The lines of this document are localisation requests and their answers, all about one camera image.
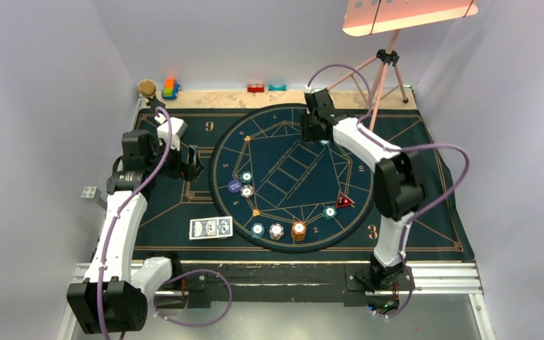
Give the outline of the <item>red triangular button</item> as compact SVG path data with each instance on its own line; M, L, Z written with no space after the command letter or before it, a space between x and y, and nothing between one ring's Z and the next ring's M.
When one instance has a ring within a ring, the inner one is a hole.
M354 205L355 205L354 201L351 198L349 198L344 192L342 191L338 192L336 203L335 203L336 208L352 207Z

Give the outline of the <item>green poker chip stack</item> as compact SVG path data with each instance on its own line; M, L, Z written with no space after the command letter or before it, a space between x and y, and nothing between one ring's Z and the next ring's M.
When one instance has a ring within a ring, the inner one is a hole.
M265 227L263 224L256 222L251 226L250 235L254 239L261 239L264 235Z

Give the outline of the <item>orange red poker chip stack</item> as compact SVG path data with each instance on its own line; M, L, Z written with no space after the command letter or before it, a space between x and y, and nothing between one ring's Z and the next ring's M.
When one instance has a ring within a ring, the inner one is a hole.
M295 242L301 242L305 239L307 228L302 221L296 221L291 227L291 237Z

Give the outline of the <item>pink white poker chip stack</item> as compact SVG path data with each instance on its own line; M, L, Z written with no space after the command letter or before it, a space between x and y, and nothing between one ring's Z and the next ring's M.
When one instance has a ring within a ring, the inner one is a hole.
M284 235L284 228L279 223L274 223L269 228L269 235L272 240L279 240Z

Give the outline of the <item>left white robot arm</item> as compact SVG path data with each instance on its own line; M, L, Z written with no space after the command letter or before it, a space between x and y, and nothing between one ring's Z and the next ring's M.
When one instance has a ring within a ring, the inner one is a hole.
M203 171L195 145L188 147L188 162L183 162L180 139L187 124L162 114L155 120L155 132L123 134L123 153L107 180L106 217L96 253L82 281L67 290L67 302L86 334L141 330L157 289L173 290L183 280L173 251L152 254L140 269L131 270L137 232L156 179L194 181Z

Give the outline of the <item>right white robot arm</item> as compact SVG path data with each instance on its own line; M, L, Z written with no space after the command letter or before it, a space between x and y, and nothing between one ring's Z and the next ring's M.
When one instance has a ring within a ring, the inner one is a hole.
M405 244L415 212L426 200L418 152L406 152L371 132L359 118L338 112L326 89L305 90L300 114L305 142L327 140L343 147L373 172L374 204L381 215L378 243L368 274L360 279L372 289L386 288L405 270Z

